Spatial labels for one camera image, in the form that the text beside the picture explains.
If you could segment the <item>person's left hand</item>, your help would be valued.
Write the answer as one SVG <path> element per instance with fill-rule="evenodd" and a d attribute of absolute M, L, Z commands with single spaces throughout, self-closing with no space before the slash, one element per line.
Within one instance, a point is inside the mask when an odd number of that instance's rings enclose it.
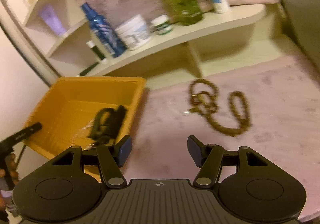
<path fill-rule="evenodd" d="M 13 152 L 1 155 L 1 219 L 8 222 L 8 214 L 18 217 L 18 210 L 13 202 L 12 192 L 18 182 L 17 164 Z"/>

